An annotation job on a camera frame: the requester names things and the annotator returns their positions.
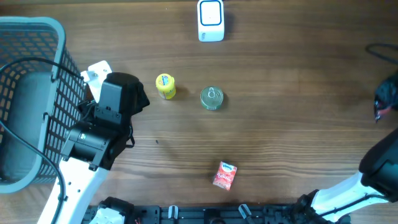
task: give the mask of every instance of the label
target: label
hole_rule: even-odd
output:
[[[234,180],[238,168],[235,166],[220,162],[217,174],[214,178],[213,184],[225,190],[230,190],[232,181]]]
[[[160,81],[160,84],[163,84],[163,85],[169,84],[169,78],[165,75],[162,75],[162,81]]]
[[[175,95],[175,88],[172,88],[170,91],[165,92],[165,91],[159,91],[159,95],[163,99],[170,99]]]

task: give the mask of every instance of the black cord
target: black cord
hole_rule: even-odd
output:
[[[319,215],[319,216],[320,216],[320,217],[324,217],[325,215],[330,215],[330,214],[332,214],[332,213],[340,212],[340,211],[342,211],[342,210],[344,210],[344,209],[347,209],[347,208],[350,208],[350,207],[356,205],[357,203],[363,202],[363,201],[365,201],[365,200],[367,200],[367,199],[369,199],[369,198],[381,198],[381,199],[386,199],[386,198],[385,198],[384,196],[382,196],[382,195],[365,195],[363,198],[360,198],[360,199],[358,199],[358,200],[356,200],[356,201],[354,201],[354,202],[351,202],[351,203],[349,203],[349,204],[347,204],[347,205],[345,205],[345,206],[342,206],[342,207],[340,207],[340,208],[335,208],[335,209],[333,209],[332,211],[322,213],[322,214]]]
[[[0,68],[0,74],[2,74],[5,71],[5,69],[9,68],[11,65],[14,65],[19,62],[26,62],[26,61],[44,62],[44,63],[50,64],[50,65],[56,66],[64,71],[66,71],[67,73],[73,75],[74,77],[83,79],[83,77],[79,76],[78,74],[74,73],[73,71],[69,70],[67,67],[65,67],[63,65],[60,65],[59,63],[53,62],[51,60],[47,60],[45,58],[39,58],[39,57],[20,58],[13,62],[7,63],[3,67]],[[54,217],[52,218],[51,224],[56,224],[59,214],[61,212],[64,197],[65,197],[65,180],[63,179],[63,175],[62,175],[61,171],[57,168],[57,165],[53,161],[51,161],[51,159],[49,159],[43,152],[40,152],[36,147],[32,146],[27,141],[25,141],[21,137],[19,137],[16,133],[14,133],[9,128],[7,128],[7,126],[1,120],[0,120],[0,126],[2,126],[4,128],[4,130],[8,134],[10,134],[13,138],[15,138],[16,140],[21,142],[23,145],[25,145],[28,149],[30,149],[34,153],[38,154],[55,171],[55,173],[59,179],[60,195],[58,196],[58,205],[57,205],[57,209],[55,210]]]
[[[84,115],[84,117],[82,117],[79,121],[84,121],[86,118],[88,118],[88,116],[90,115],[91,110],[92,110],[95,106],[96,106],[95,104],[91,105],[91,106],[88,108],[86,115]]]
[[[69,68],[67,68],[67,67],[65,67],[65,66],[63,66],[63,65],[60,65],[60,64],[57,63],[57,62],[53,62],[53,61],[51,61],[51,60],[48,60],[48,59],[45,59],[45,58],[39,58],[39,57],[26,57],[26,58],[20,58],[20,59],[17,59],[17,60],[15,60],[15,61],[13,61],[13,62],[7,63],[7,64],[5,64],[3,67],[0,68],[0,73],[2,73],[3,71],[5,71],[5,69],[7,69],[8,67],[10,67],[11,65],[14,65],[14,64],[19,63],[19,62],[26,62],[26,61],[44,62],[44,63],[50,64],[50,65],[56,66],[56,67],[58,67],[58,68],[61,68],[62,70],[66,71],[67,73],[73,75],[73,76],[76,77],[76,78],[79,78],[79,79],[81,79],[81,80],[84,79],[82,76],[76,74],[75,72],[69,70]]]
[[[365,51],[379,59],[385,60],[387,62],[393,63],[395,65],[398,65],[398,59],[390,58],[388,56],[382,55],[377,51],[374,51],[373,48],[375,47],[384,47],[387,49],[391,50],[396,50],[398,51],[398,45],[395,44],[380,44],[380,43],[375,43],[375,44],[369,44],[368,46],[365,47]]]

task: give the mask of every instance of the yellow can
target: yellow can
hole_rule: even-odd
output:
[[[156,88],[163,99],[169,100],[173,98],[175,95],[174,78],[169,74],[160,74],[156,78]]]

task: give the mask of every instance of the white mounting bracket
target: white mounting bracket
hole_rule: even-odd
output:
[[[123,224],[124,216],[110,208],[100,208],[90,224]]]
[[[100,101],[102,83],[106,79],[106,76],[111,72],[111,67],[105,60],[103,60],[94,65],[90,65],[87,71],[80,73],[84,78],[84,82],[90,87],[90,91],[97,103]]]

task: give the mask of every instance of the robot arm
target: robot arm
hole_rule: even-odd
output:
[[[61,152],[59,167],[65,179],[66,197],[57,223],[81,223],[115,158],[126,148],[129,139],[134,145],[131,116],[148,105],[142,83],[125,73],[108,74],[98,104],[81,104],[82,110],[89,114],[67,133]],[[38,223],[51,222],[59,194],[57,179]]]
[[[365,206],[397,200],[398,129],[368,151],[354,176],[319,190],[311,207],[325,220],[337,222],[343,215]]]

